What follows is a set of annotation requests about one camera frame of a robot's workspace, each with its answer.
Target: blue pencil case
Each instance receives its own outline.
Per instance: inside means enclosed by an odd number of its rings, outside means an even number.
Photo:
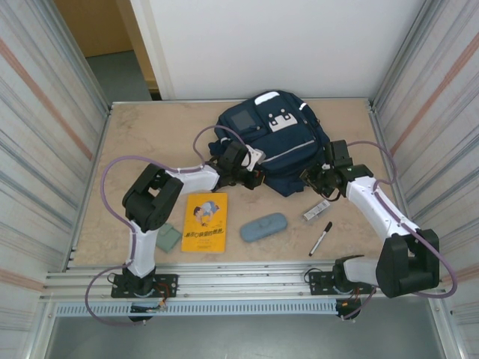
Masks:
[[[287,220],[281,213],[273,213],[255,221],[249,222],[241,227],[239,234],[243,241],[256,242],[267,236],[285,230]]]

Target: corrugated metal wall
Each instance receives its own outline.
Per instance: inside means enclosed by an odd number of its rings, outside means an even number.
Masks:
[[[470,357],[476,358],[479,1],[436,3],[394,85],[376,99],[377,114],[412,219],[439,234],[441,252],[457,270],[460,284],[451,309]]]
[[[0,2],[1,358],[22,354],[45,275],[61,270],[109,112],[55,12]]]

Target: backpack pocket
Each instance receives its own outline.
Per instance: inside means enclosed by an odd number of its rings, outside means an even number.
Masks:
[[[257,113],[245,106],[233,107],[230,111],[226,111],[219,118],[219,122],[235,131],[247,144],[269,132]]]
[[[312,130],[302,124],[258,138],[251,146],[265,152],[260,166],[271,173],[304,162],[319,150]]]

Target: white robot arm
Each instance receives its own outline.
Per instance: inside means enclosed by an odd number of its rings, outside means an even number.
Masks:
[[[420,230],[380,188],[373,188],[376,182],[373,174],[364,165],[353,165],[345,141],[327,144],[325,154],[327,166],[315,165],[301,178],[324,197],[337,189],[340,195],[359,208],[383,243],[379,259],[357,256],[336,260],[333,267],[335,287],[341,292],[349,292],[358,282],[368,283],[393,298],[438,286],[439,261],[397,223],[397,218],[438,249],[436,234],[432,230]],[[140,296],[151,291],[156,236],[180,194],[215,191],[236,183],[253,189],[263,182],[263,174],[254,170],[254,164],[263,157],[250,147],[232,142],[222,157],[208,162],[198,172],[182,173],[180,169],[180,172],[173,173],[149,165],[123,199],[126,216],[134,226],[136,236],[133,241],[133,233],[130,233],[128,258],[133,251],[133,261],[123,270],[128,290]],[[149,192],[151,188],[159,189],[157,196]],[[384,208],[377,196],[394,215]]]

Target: navy blue backpack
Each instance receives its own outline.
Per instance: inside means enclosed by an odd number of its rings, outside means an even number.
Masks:
[[[303,191],[299,175],[304,169],[324,163],[323,147],[329,137],[308,104],[292,93],[274,90],[247,99],[223,112],[217,124],[265,152],[258,165],[264,182],[285,197]],[[219,156],[235,137],[223,129],[215,133],[218,141],[209,144],[210,153]]]

